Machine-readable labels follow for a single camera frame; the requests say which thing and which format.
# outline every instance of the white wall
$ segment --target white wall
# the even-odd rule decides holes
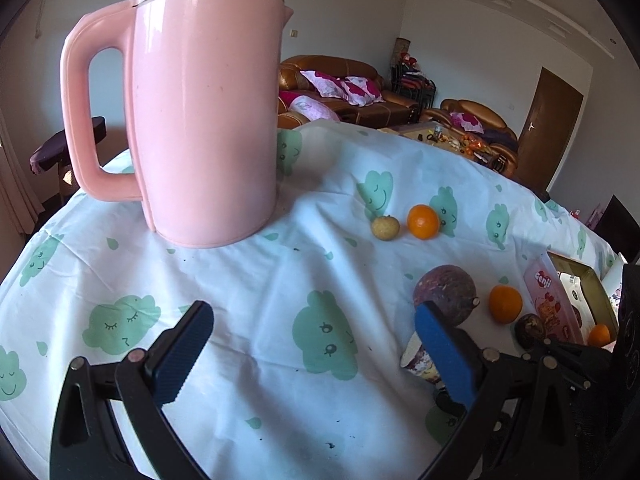
[[[436,105],[446,98],[481,102],[518,136],[543,66],[585,96],[582,108],[587,102],[591,65],[498,10],[467,0],[407,0],[400,35],[436,83]]]
[[[57,191],[55,172],[30,175],[28,160],[44,140],[62,129],[58,63],[63,41],[82,15],[120,0],[46,0],[42,36],[36,40],[40,1],[31,1],[0,46],[0,107],[23,170],[38,197],[45,200]],[[295,54],[350,57],[386,75],[404,0],[286,3],[295,14],[283,38],[283,59]],[[298,37],[288,36],[291,28],[299,31]],[[90,76],[92,114],[105,116],[109,130],[100,145],[105,160],[125,145],[120,54],[113,50],[98,54]]]
[[[640,221],[640,70],[625,47],[593,68],[589,102],[552,197],[586,219],[615,194]]]

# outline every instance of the pink electric kettle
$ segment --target pink electric kettle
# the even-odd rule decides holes
[[[84,16],[60,60],[62,111],[80,186],[142,200],[146,223],[187,247],[247,237],[276,199],[276,100],[284,0],[127,0]],[[88,70],[124,56],[134,174],[98,164]]]

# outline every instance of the orange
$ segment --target orange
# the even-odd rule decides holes
[[[609,343],[611,343],[611,334],[609,334],[607,325],[598,323],[591,329],[591,332],[589,332],[587,344],[589,346],[597,346],[602,348],[604,345],[608,345]]]
[[[440,218],[428,205],[414,205],[406,217],[409,232],[420,240],[433,238],[440,230]]]
[[[516,321],[522,310],[522,296],[516,288],[509,285],[496,285],[489,293],[489,311],[498,323],[508,324]]]

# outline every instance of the kettle spout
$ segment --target kettle spout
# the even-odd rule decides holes
[[[284,28],[287,25],[287,22],[293,16],[293,9],[291,7],[284,6],[284,22],[282,22],[282,27]]]

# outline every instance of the brown leather sofa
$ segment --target brown leather sofa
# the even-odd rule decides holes
[[[320,97],[315,87],[300,73],[301,70],[318,70],[334,77],[359,76],[376,82],[382,93],[383,103],[364,107],[350,105],[333,97]],[[407,124],[418,113],[418,103],[384,89],[384,80],[371,65],[332,56],[294,56],[280,63],[280,90],[291,90],[311,96],[333,110],[340,120],[360,124],[367,128],[385,128]]]
[[[452,124],[451,117],[449,115],[452,112],[466,112],[473,114],[482,123],[482,127],[485,130],[490,128],[500,132],[505,132],[513,139],[518,140],[518,136],[510,129],[510,127],[507,126],[507,123],[504,122],[504,119],[500,117],[500,115],[483,104],[475,101],[468,101],[466,99],[444,99],[440,104],[440,108],[427,108],[426,110],[423,110],[420,114],[420,122],[437,121],[444,124],[447,128],[451,128],[463,134],[464,132],[462,130]],[[509,148],[501,144],[490,144],[490,147],[492,150],[503,156],[506,161],[505,170],[501,174],[507,178],[511,178],[518,167],[518,153],[511,151]]]
[[[308,123],[309,119],[307,119],[303,114],[298,112],[294,112],[292,110],[287,110],[287,107],[282,102],[282,99],[278,99],[278,127],[284,128],[286,130],[293,130],[296,126],[301,126],[302,124]]]

